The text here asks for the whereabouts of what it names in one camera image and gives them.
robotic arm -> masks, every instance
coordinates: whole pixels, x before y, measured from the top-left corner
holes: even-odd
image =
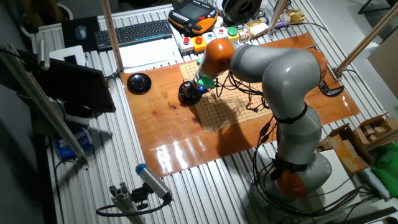
[[[203,79],[212,80],[229,68],[240,80],[262,82],[264,98],[277,121],[276,169],[265,177],[267,191],[280,201],[289,201],[304,198],[321,187],[331,174],[331,165],[323,155],[314,153],[322,125],[304,97],[326,75],[323,54],[253,45],[243,45],[235,51],[227,40],[213,40],[194,80],[180,87],[182,103],[198,102],[202,94],[211,90],[210,86],[203,87]]]

green object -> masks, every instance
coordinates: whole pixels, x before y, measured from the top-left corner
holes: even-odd
[[[398,198],[398,143],[380,147],[373,173],[381,180],[391,196]]]
[[[230,36],[235,36],[238,33],[238,29],[235,27],[229,27],[228,28],[228,35]]]
[[[210,88],[214,88],[215,87],[214,80],[211,80],[211,79],[209,79],[207,77],[202,77],[201,79],[199,79],[198,83],[203,85],[203,86],[210,87]]]

red button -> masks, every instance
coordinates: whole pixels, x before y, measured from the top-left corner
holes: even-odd
[[[202,38],[201,38],[201,37],[197,37],[196,40],[195,40],[195,42],[196,42],[197,44],[201,44]]]
[[[189,37],[184,38],[184,44],[189,44]]]

keyboard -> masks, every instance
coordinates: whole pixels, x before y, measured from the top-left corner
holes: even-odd
[[[145,22],[116,29],[116,36],[120,47],[140,44],[152,40],[172,37],[173,33],[167,20]],[[94,33],[98,50],[112,49],[107,30]]]

gray robot arm segment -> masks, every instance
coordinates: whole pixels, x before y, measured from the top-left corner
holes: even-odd
[[[235,51],[231,71],[245,82],[262,82],[264,98],[278,124],[277,159],[295,167],[289,172],[297,172],[308,194],[321,187],[331,166],[323,155],[314,154],[322,124],[317,112],[304,102],[321,81],[317,58],[304,49],[244,45]],[[267,183],[272,191],[278,189],[274,181]]]

